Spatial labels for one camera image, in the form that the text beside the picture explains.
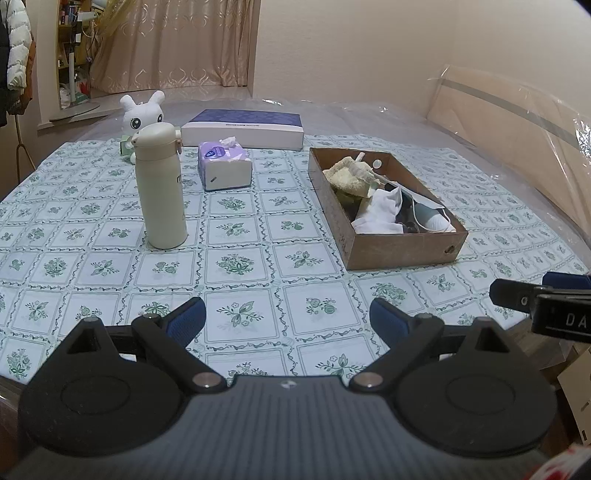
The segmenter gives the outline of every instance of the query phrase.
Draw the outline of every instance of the purple tissue box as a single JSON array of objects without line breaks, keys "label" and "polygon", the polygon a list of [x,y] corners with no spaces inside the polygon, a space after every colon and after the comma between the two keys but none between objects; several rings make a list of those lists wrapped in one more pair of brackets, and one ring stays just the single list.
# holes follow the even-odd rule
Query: purple tissue box
[{"label": "purple tissue box", "polygon": [[199,144],[199,176],[207,192],[248,187],[252,162],[236,142],[204,142]]}]

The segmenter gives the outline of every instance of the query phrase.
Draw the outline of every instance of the metal screw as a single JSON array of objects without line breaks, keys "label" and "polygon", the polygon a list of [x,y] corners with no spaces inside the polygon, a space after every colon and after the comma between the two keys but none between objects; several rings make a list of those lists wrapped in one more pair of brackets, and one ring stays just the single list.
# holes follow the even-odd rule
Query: metal screw
[{"label": "metal screw", "polygon": [[374,372],[362,372],[353,377],[353,381],[365,388],[378,387],[384,381],[384,378]]},{"label": "metal screw", "polygon": [[198,387],[211,388],[219,385],[223,378],[215,372],[201,372],[193,377],[193,383]]}]

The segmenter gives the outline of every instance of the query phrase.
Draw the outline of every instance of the open cardboard tray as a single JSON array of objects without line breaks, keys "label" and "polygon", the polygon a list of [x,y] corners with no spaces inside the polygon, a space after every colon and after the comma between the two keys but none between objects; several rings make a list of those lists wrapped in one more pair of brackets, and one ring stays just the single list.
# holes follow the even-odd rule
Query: open cardboard tray
[{"label": "open cardboard tray", "polygon": [[[332,167],[344,157],[356,158],[359,152],[360,150],[347,148],[311,148],[308,162],[310,180],[347,270],[374,270],[453,262],[466,241],[468,232],[447,208],[445,212],[457,230],[455,233],[355,233],[323,170]],[[366,150],[363,152],[363,161],[369,165],[377,158],[382,161],[382,166],[375,169],[380,175],[441,203],[441,200],[404,168],[391,153]]]}]

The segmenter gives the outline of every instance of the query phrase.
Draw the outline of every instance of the tablecloth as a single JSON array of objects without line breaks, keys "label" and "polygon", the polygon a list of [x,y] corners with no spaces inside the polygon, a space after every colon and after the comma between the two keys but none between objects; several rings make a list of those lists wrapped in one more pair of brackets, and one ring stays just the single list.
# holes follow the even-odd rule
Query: tablecloth
[{"label": "tablecloth", "polygon": [[[197,149],[182,156],[189,238],[147,244],[134,168],[117,140],[64,144],[0,203],[0,375],[26,383],[83,317],[125,325],[201,296],[207,322],[187,347],[235,374],[340,375],[383,354],[368,307],[504,327],[524,316],[492,305],[494,278],[539,282],[582,262],[519,199],[448,148],[366,135],[306,136],[301,152],[251,150],[252,186],[204,193]],[[308,149],[392,152],[469,230],[450,265],[347,272],[307,176]]]}]

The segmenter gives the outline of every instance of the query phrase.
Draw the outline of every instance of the white jacket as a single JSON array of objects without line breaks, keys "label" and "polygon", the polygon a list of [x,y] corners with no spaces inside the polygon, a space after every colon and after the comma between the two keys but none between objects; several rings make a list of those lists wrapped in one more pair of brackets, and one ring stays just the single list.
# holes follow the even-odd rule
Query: white jacket
[{"label": "white jacket", "polygon": [[8,31],[7,82],[9,90],[27,86],[27,60],[31,47],[31,23],[22,0],[0,0],[0,14]]}]

